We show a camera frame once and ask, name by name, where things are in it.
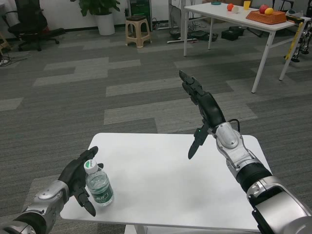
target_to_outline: yellow cup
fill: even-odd
[[[244,1],[244,10],[248,10],[250,6],[251,1]]]

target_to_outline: potted plant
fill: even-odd
[[[99,33],[104,36],[115,33],[114,18],[110,10],[114,8],[120,11],[117,4],[120,4],[117,0],[79,0],[82,16],[86,16],[88,11],[94,15]]]

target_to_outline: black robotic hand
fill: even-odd
[[[70,196],[75,196],[79,205],[84,207],[92,216],[96,216],[96,211],[88,199],[89,194],[85,190],[86,172],[83,165],[86,161],[93,159],[97,152],[97,146],[91,148],[90,150],[86,150],[80,155],[79,158],[71,161],[58,178],[58,180],[67,184]]]
[[[183,81],[182,86],[184,90],[191,96],[192,102],[199,107],[200,114],[203,117],[203,126],[197,128],[194,134],[194,142],[189,150],[189,159],[191,159],[199,146],[204,144],[208,136],[208,130],[213,130],[219,124],[226,122],[226,120],[211,93],[205,92],[194,77],[188,76],[183,71],[180,71],[179,75]]]

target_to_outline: yellow fruit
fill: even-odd
[[[270,16],[271,14],[273,14],[274,10],[273,8],[268,8],[265,10],[264,14],[266,14],[266,16]]]

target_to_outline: white flower pot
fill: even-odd
[[[98,30],[101,35],[107,36],[115,33],[114,18],[112,13],[105,16],[95,16],[95,17]]]

